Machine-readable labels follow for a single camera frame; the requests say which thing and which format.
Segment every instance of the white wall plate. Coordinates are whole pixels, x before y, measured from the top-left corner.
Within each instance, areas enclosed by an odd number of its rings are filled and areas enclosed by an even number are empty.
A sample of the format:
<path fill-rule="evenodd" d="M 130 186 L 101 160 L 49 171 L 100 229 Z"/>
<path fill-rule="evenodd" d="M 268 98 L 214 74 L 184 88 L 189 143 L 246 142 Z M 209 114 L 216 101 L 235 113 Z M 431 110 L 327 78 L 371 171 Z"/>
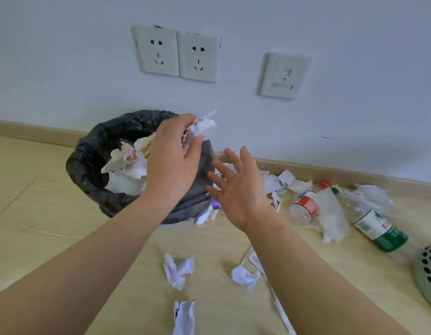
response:
<path fill-rule="evenodd" d="M 138 25 L 132 27 L 132 34 L 142 71 L 180 75 L 176 31 Z"/>
<path fill-rule="evenodd" d="M 215 82 L 221 38 L 194 33 L 177 33 L 180 76 Z"/>
<path fill-rule="evenodd" d="M 269 53 L 261 95 L 295 99 L 310 63 L 307 56 Z"/>

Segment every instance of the person's left hand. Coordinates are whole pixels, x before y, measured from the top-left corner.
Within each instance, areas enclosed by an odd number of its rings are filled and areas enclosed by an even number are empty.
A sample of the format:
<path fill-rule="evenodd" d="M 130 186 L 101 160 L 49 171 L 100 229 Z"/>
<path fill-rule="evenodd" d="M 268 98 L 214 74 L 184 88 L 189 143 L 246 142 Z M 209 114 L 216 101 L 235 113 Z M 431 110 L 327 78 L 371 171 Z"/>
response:
<path fill-rule="evenodd" d="M 155 198 L 172 210 L 195 180 L 202 136 L 193 139 L 187 152 L 181 146 L 183 132 L 196 119 L 184 114 L 164 120 L 155 134 L 147 160 L 147 185 L 143 197 Z"/>

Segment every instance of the floor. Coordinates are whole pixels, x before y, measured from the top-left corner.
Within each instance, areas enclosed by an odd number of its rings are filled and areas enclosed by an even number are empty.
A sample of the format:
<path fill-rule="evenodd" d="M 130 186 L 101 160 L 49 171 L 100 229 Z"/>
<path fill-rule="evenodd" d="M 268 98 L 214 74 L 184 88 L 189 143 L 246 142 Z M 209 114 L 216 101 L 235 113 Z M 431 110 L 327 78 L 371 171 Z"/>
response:
<path fill-rule="evenodd" d="M 0 137 L 0 290 L 95 230 L 107 218 L 73 185 L 65 171 L 71 147 Z M 397 197 L 410 219 L 403 230 L 431 242 L 431 201 Z M 289 204 L 285 197 L 281 213 Z M 295 226 L 337 271 L 414 335 L 431 334 L 431 309 L 409 268 L 380 253 L 356 230 L 341 244 L 322 244 L 313 230 Z M 215 221 L 157 230 L 112 294 L 88 334 L 171 334 L 174 301 L 195 299 L 195 334 L 287 334 L 269 282 L 247 292 L 231 270 L 249 249 L 248 239 L 220 212 Z M 194 274 L 174 290 L 163 270 L 164 253 L 193 256 Z"/>

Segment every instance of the black trash bag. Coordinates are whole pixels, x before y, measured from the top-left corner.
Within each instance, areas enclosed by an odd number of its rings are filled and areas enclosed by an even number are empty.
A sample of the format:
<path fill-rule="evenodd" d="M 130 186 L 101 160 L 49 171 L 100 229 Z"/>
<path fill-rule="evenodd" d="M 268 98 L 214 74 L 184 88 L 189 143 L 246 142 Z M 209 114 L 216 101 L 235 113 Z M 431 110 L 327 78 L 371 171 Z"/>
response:
<path fill-rule="evenodd" d="M 177 114 L 159 110 L 140 110 L 127 113 L 117 118 L 96 125 L 87 136 L 80 139 L 74 152 L 66 163 L 67 173 L 90 199 L 99 204 L 101 211 L 113 217 L 137 196 L 124 193 L 115 194 L 105 189 L 108 174 L 101 174 L 101 169 L 110 160 L 110 152 L 121 148 L 121 141 L 133 143 L 142 137 L 152 135 L 163 120 Z M 210 141 L 201 146 L 198 172 L 189 191 L 180 200 L 162 224 L 173 224 L 197 218 L 209 208 L 210 197 L 205 185 L 212 185 L 207 178 L 208 171 L 214 171 L 211 162 L 214 151 Z"/>

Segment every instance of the wooden baseboard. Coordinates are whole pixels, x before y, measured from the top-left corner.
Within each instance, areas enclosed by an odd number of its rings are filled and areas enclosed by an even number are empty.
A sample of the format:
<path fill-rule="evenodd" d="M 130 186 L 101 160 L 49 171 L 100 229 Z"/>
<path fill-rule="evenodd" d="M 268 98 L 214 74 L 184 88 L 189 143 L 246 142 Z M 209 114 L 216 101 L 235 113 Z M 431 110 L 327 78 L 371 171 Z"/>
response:
<path fill-rule="evenodd" d="M 74 130 L 0 120 L 0 136 L 5 137 L 74 147 L 77 141 L 85 135 L 84 132 Z M 216 154 L 222 161 L 227 162 L 223 153 Z M 259 169 L 269 170 L 274 175 L 279 175 L 287 169 L 299 180 L 313 180 L 314 182 L 329 180 L 340 186 L 373 184 L 399 196 L 431 200 L 431 183 L 262 158 L 256 158 L 256 162 Z"/>

